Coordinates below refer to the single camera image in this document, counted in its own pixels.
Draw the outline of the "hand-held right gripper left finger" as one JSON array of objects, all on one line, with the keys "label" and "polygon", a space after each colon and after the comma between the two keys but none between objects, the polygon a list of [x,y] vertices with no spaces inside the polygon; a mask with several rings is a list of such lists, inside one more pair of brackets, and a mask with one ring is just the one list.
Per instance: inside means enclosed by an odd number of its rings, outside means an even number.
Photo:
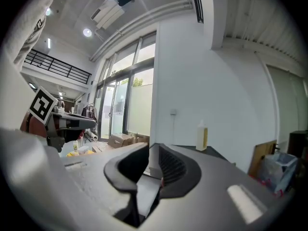
[{"label": "hand-held right gripper left finger", "polygon": [[33,135],[1,131],[1,171],[14,198],[45,231],[136,231],[137,181],[146,143],[61,158]]}]

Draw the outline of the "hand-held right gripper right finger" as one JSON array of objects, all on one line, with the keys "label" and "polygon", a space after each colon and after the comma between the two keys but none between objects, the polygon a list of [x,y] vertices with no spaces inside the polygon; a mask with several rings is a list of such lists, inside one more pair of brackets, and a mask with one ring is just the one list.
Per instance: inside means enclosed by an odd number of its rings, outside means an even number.
[{"label": "hand-held right gripper right finger", "polygon": [[276,197],[230,162],[160,144],[164,187],[143,231],[281,231],[289,196]]}]

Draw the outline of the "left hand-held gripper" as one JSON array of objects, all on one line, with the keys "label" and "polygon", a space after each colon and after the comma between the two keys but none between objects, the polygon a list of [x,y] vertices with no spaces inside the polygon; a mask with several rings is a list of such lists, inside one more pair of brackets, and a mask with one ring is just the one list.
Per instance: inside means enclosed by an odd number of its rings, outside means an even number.
[{"label": "left hand-held gripper", "polygon": [[27,133],[30,133],[31,119],[35,118],[45,128],[47,144],[60,153],[66,140],[63,130],[94,128],[96,121],[80,115],[70,117],[57,104],[56,98],[39,87],[28,109]]}]

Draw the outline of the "brown cardboard box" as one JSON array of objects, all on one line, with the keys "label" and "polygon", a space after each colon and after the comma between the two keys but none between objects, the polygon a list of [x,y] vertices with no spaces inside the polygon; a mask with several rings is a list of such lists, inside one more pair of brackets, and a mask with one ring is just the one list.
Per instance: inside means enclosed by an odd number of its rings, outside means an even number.
[{"label": "brown cardboard box", "polygon": [[112,134],[107,142],[107,144],[112,148],[120,148],[133,143],[134,137],[123,133]]},{"label": "brown cardboard box", "polygon": [[141,134],[135,134],[134,136],[134,143],[139,143],[139,142],[144,142],[148,143],[150,142],[150,137],[146,135],[141,135]]}]

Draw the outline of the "black framed glass doors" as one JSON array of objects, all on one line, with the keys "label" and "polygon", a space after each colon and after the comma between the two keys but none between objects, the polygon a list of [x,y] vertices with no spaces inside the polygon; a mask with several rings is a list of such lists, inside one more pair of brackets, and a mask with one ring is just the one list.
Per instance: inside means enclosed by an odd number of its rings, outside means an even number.
[{"label": "black framed glass doors", "polygon": [[150,136],[155,43],[154,31],[103,60],[93,103],[94,140],[108,141],[118,133]]}]

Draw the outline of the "cream block on cabinet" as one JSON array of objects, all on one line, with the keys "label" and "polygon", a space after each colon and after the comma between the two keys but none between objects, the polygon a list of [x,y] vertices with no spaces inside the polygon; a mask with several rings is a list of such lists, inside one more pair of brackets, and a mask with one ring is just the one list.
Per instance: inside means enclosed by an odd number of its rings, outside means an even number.
[{"label": "cream block on cabinet", "polygon": [[196,150],[203,151],[207,148],[208,128],[201,120],[197,127]]}]

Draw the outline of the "black balcony railing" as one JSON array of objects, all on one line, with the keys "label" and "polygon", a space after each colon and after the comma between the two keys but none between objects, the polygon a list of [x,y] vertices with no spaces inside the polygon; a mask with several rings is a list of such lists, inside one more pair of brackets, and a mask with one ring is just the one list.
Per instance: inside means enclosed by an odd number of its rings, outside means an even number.
[{"label": "black balcony railing", "polygon": [[88,84],[91,73],[37,50],[27,54],[25,63],[58,74],[82,84]]}]

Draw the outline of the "large brown board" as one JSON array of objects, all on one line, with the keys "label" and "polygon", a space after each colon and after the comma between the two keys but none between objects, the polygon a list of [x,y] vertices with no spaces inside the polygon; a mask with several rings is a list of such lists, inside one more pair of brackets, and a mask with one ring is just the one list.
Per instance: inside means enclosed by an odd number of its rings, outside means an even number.
[{"label": "large brown board", "polygon": [[262,159],[270,154],[274,154],[276,150],[277,141],[273,140],[270,142],[258,144],[255,146],[254,153],[252,156],[248,175],[255,178],[257,176],[258,168],[261,164]]}]

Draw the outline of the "large clear plastic bag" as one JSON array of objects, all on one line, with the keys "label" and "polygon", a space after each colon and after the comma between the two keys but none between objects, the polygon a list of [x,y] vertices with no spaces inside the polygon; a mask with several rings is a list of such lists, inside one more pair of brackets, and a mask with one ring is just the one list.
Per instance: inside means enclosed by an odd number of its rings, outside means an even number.
[{"label": "large clear plastic bag", "polygon": [[294,176],[298,158],[291,154],[276,152],[261,160],[257,178],[273,193],[284,193]]}]

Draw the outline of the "small black cabinet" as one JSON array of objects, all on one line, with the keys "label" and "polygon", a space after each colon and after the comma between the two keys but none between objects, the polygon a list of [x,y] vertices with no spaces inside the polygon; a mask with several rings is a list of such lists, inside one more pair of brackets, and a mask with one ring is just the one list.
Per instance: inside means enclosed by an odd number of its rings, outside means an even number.
[{"label": "small black cabinet", "polygon": [[308,146],[308,130],[294,131],[289,134],[287,153],[302,157],[304,148]]}]

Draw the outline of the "white ceiling air conditioner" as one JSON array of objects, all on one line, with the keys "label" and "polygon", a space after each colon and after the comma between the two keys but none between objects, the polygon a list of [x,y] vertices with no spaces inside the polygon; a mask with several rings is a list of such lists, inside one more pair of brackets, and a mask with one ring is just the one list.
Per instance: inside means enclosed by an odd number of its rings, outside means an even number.
[{"label": "white ceiling air conditioner", "polygon": [[105,1],[90,17],[98,29],[107,29],[125,13],[125,10],[114,0]]}]

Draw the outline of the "person in white shirt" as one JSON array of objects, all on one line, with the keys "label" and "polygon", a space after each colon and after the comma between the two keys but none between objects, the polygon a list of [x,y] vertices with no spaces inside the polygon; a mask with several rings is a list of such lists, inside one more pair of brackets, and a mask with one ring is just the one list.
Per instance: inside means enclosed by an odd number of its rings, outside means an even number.
[{"label": "person in white shirt", "polygon": [[4,38],[3,54],[19,72],[44,29],[46,10],[52,2],[53,0],[28,0]]}]

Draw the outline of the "white ceiling pipes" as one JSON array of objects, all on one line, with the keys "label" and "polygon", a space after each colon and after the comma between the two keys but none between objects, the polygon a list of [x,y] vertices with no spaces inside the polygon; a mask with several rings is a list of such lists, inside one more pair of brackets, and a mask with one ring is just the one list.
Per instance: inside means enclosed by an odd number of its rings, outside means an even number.
[{"label": "white ceiling pipes", "polygon": [[165,18],[173,17],[177,14],[182,14],[185,11],[191,11],[192,9],[193,5],[190,0],[179,0],[159,6],[138,16],[137,18],[122,26],[105,42],[103,42],[98,50],[90,57],[90,61],[95,62],[99,59],[100,56],[107,53],[120,41],[128,38],[136,32],[139,32],[143,28],[159,22]]}]

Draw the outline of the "grey roller blind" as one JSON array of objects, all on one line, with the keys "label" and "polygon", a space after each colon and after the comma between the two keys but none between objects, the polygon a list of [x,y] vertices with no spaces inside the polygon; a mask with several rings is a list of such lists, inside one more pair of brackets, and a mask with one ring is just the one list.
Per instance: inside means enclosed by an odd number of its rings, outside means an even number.
[{"label": "grey roller blind", "polygon": [[304,79],[271,65],[268,65],[268,70],[278,101],[279,142],[285,142],[289,139],[291,132],[308,128],[308,97]]}]

